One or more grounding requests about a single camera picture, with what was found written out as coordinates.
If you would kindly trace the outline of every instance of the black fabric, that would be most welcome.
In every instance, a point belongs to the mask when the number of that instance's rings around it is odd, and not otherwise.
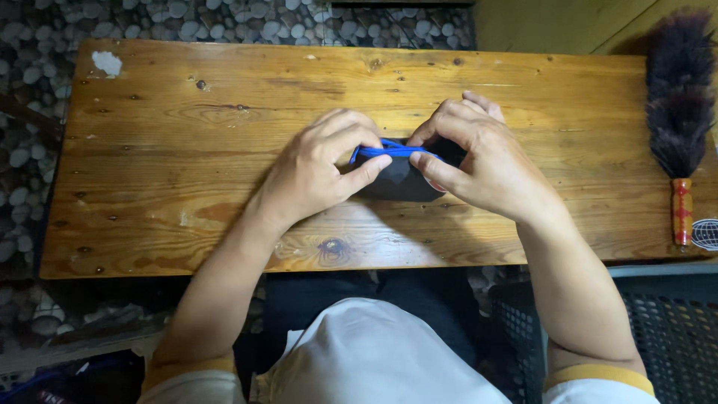
[[[377,285],[365,271],[267,274],[260,372],[281,357],[287,331],[306,329],[324,309],[353,297],[384,300],[414,314],[466,363],[476,365],[479,305],[464,269],[385,270],[378,277]]]
[[[390,140],[406,143],[406,139]],[[443,137],[426,150],[454,167],[459,167],[466,157],[466,152],[461,147]],[[409,157],[392,158],[391,164],[379,173],[376,180],[359,191],[359,196],[387,201],[431,202],[445,194],[429,184],[421,171],[411,165]],[[368,157],[357,155],[355,167],[359,167],[366,160],[369,160]]]

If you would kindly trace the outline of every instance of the white sleeve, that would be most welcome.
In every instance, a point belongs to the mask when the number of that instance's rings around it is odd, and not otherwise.
[[[544,393],[544,404],[659,404],[640,388],[614,380],[580,379],[563,382]]]
[[[145,392],[137,404],[246,404],[237,375],[224,370],[183,373]]]

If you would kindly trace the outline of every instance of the hand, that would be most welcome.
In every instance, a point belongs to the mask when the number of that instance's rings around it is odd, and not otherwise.
[[[532,225],[565,211],[558,193],[531,162],[506,126],[501,108],[469,91],[448,99],[409,138],[408,146],[431,144],[438,136],[467,151],[459,168],[427,154],[409,160],[430,180],[478,208]]]
[[[349,109],[327,112],[287,145],[250,206],[283,233],[299,220],[346,201],[391,163],[391,157],[381,155],[341,175],[334,164],[359,144],[383,147],[374,121]]]

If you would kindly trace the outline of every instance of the white shirt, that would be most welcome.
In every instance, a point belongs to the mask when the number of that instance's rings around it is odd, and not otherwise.
[[[510,403],[421,319],[366,298],[339,301],[306,330],[290,331],[284,355],[257,382],[251,401],[270,404]],[[658,404],[640,388],[601,379],[558,384],[544,402]],[[233,373],[205,369],[155,385],[139,403],[245,402]]]

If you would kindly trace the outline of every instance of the black pouch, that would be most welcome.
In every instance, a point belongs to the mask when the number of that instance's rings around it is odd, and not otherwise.
[[[454,167],[459,167],[466,157],[466,152],[458,144],[443,137],[426,149],[405,147],[406,139],[382,139],[382,143],[383,150],[361,146],[354,150],[350,160],[354,167],[377,155],[388,154],[392,158],[391,164],[379,173],[376,180],[357,193],[359,196],[387,201],[431,202],[443,196],[446,190],[411,165],[409,155],[415,151],[429,152]]]

